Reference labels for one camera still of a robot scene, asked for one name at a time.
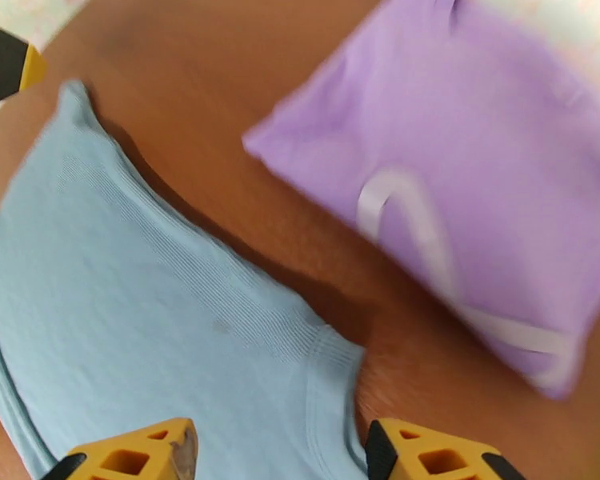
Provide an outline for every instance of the light blue t-shirt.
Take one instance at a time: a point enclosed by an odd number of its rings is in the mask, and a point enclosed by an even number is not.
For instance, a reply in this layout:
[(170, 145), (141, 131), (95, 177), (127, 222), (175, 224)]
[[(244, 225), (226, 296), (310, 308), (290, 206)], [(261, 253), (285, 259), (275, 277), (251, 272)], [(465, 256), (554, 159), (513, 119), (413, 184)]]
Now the light blue t-shirt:
[(362, 349), (187, 222), (79, 82), (0, 208), (0, 419), (34, 478), (85, 442), (191, 417), (197, 480), (362, 480)]

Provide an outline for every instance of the wooden table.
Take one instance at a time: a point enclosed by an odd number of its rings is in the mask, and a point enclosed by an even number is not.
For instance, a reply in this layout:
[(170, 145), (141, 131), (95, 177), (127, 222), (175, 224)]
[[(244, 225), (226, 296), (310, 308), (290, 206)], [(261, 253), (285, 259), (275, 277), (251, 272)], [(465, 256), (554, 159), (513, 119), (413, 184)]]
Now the wooden table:
[[(600, 478), (600, 322), (574, 395), (545, 400), (396, 265), (242, 149), (243, 131), (377, 1), (94, 0), (48, 49), (46, 82), (0, 113), (0, 197), (60, 82), (80, 77), (160, 194), (368, 348), (361, 430), (405, 418), (494, 444), (530, 480)], [(0, 480), (24, 478), (12, 458), (0, 435)]]

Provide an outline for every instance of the yellow plastic part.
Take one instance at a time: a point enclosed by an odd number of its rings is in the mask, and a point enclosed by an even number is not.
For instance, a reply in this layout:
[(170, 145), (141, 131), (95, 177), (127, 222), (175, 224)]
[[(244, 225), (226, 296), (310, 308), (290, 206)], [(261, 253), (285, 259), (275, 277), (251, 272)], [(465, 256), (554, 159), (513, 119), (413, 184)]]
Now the yellow plastic part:
[(22, 67), (20, 90), (41, 82), (46, 74), (46, 61), (31, 44), (26, 50), (25, 64)]
[(86, 460), (70, 480), (193, 480), (198, 437), (193, 422), (175, 418), (79, 446)]
[(389, 480), (501, 480), (484, 462), (492, 446), (398, 419), (380, 419), (398, 460)]

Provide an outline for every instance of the t-shirt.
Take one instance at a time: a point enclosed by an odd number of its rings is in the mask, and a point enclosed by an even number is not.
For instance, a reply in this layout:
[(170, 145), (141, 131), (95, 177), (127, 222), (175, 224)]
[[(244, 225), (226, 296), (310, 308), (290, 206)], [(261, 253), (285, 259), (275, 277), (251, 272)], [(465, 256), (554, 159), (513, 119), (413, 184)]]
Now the t-shirt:
[(384, 0), (244, 140), (572, 391), (600, 311), (600, 102), (538, 39), (478, 0)]
[(0, 419), (34, 478), (186, 416), (197, 480), (363, 480), (361, 359), (157, 196), (84, 87), (63, 89), (0, 207)]

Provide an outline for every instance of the folded purple cloth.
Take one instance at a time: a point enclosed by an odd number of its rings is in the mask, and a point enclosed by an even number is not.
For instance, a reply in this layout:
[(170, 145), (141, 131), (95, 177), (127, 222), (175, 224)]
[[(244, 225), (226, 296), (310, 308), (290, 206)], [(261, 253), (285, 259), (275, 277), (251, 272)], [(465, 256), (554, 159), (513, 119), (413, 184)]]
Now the folded purple cloth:
[(385, 0), (246, 149), (545, 394), (600, 311), (600, 104), (475, 0)]

